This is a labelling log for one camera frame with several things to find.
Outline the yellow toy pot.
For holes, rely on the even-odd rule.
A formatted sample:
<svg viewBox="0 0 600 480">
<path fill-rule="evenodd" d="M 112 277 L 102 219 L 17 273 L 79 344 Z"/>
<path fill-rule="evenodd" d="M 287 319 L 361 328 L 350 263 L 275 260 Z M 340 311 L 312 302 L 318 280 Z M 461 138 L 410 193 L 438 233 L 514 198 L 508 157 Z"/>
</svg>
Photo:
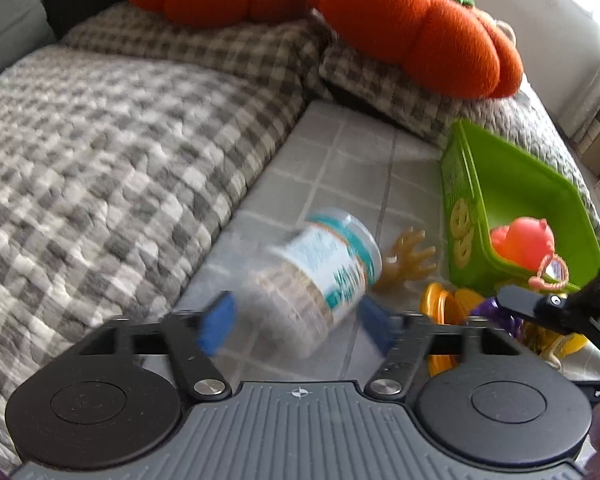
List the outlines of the yellow toy pot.
<svg viewBox="0 0 600 480">
<path fill-rule="evenodd" d="M 562 359 L 588 343 L 581 334 L 562 335 L 531 322 L 522 323 L 519 341 L 554 370 L 561 370 Z"/>
</svg>

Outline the translucent amber toy hand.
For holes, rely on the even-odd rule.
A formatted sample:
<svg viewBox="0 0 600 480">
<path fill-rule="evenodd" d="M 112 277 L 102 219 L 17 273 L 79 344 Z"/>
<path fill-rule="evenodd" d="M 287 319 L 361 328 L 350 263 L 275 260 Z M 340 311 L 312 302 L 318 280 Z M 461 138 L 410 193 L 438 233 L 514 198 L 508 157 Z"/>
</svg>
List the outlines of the translucent amber toy hand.
<svg viewBox="0 0 600 480">
<path fill-rule="evenodd" d="M 434 262 L 437 248 L 419 248 L 425 238 L 424 230 L 414 228 L 406 229 L 396 238 L 388 252 L 381 256 L 381 274 L 372 286 L 373 292 L 391 292 L 405 281 L 420 281 L 437 270 Z"/>
</svg>

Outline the purple toy grapes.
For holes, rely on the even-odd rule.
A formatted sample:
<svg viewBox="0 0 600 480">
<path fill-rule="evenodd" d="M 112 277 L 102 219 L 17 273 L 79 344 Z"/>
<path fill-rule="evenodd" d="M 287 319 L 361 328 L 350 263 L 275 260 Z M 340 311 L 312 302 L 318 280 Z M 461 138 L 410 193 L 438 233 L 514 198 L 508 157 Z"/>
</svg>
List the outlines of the purple toy grapes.
<svg viewBox="0 0 600 480">
<path fill-rule="evenodd" d="M 470 315 L 486 318 L 514 338 L 517 338 L 520 334 L 522 326 L 521 319 L 516 318 L 516 316 L 511 315 L 508 311 L 503 310 L 494 297 L 486 298 L 481 301 L 480 304 L 470 312 Z"/>
</svg>

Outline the pink rubber pig toy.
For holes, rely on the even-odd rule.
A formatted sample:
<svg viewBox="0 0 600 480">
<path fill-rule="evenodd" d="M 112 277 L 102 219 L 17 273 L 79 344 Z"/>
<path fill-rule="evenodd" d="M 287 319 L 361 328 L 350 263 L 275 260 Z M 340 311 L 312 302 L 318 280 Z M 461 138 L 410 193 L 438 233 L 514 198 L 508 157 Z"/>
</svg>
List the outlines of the pink rubber pig toy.
<svg viewBox="0 0 600 480">
<path fill-rule="evenodd" d="M 519 217 L 490 231 L 490 241 L 502 258 L 538 273 L 555 253 L 555 237 L 546 219 Z"/>
</svg>

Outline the clear jar teal label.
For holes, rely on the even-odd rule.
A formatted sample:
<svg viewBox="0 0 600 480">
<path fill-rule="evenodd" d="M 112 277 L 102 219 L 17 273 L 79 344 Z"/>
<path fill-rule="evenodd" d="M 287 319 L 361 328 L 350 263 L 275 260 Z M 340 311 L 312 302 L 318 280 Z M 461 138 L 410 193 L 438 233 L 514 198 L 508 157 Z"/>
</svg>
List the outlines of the clear jar teal label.
<svg viewBox="0 0 600 480">
<path fill-rule="evenodd" d="M 338 208 L 312 212 L 286 242 L 248 263 L 237 297 L 280 352 L 305 359 L 380 278 L 373 234 Z"/>
</svg>

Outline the green plastic storage box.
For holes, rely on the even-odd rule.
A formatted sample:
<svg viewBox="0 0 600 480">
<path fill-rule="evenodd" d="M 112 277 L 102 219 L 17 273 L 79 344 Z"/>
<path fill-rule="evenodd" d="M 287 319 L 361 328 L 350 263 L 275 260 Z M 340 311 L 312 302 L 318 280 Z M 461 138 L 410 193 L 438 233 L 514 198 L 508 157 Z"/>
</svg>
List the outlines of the green plastic storage box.
<svg viewBox="0 0 600 480">
<path fill-rule="evenodd" d="M 524 286 L 532 273 L 494 252 L 491 231 L 519 217 L 545 219 L 575 292 L 600 270 L 600 244 L 577 188 L 536 157 L 461 119 L 450 128 L 441 166 L 449 279 L 492 296 Z"/>
</svg>

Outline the grey checkered quilt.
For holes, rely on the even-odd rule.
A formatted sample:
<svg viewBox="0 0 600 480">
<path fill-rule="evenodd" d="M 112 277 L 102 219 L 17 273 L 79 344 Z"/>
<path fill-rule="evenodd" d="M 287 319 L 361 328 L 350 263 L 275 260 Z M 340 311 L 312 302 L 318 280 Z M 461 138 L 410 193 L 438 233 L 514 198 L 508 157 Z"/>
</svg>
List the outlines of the grey checkered quilt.
<svg viewBox="0 0 600 480">
<path fill-rule="evenodd" d="M 377 156 L 444 148 L 466 118 L 573 185 L 582 172 L 531 86 L 496 101 L 435 96 L 347 47 L 319 18 L 192 32 L 127 3 L 77 24 L 0 75 L 0 469 L 19 458 L 8 397 L 113 316 L 164 315 L 267 166 L 304 130 L 309 172 L 338 120 L 347 196 L 378 212 Z"/>
</svg>

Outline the light grey grid sheet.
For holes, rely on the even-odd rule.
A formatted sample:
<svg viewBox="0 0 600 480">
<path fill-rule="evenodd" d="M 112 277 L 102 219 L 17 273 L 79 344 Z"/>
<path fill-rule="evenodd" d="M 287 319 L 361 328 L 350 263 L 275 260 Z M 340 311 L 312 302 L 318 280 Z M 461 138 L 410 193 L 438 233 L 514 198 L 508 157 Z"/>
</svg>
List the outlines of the light grey grid sheet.
<svg viewBox="0 0 600 480">
<path fill-rule="evenodd" d="M 437 248 L 432 280 L 446 283 L 439 151 L 417 136 L 350 108 L 314 101 L 253 185 L 192 278 L 179 303 L 204 306 L 239 280 L 238 260 L 283 240 L 317 209 L 353 214 L 388 248 L 408 226 Z M 356 379 L 366 382 L 381 355 L 349 315 L 309 359 L 276 353 L 246 320 L 237 321 L 215 364 L 242 380 Z"/>
</svg>

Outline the large orange pumpkin cushion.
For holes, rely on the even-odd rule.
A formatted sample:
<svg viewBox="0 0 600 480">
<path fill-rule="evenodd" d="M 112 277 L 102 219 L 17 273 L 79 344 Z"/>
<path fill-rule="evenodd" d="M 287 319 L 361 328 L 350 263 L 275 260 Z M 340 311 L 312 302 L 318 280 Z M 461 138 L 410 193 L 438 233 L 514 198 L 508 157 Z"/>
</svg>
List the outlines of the large orange pumpkin cushion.
<svg viewBox="0 0 600 480">
<path fill-rule="evenodd" d="M 503 99 L 524 78 L 513 40 L 472 0 L 306 0 L 348 46 L 450 98 Z"/>
</svg>

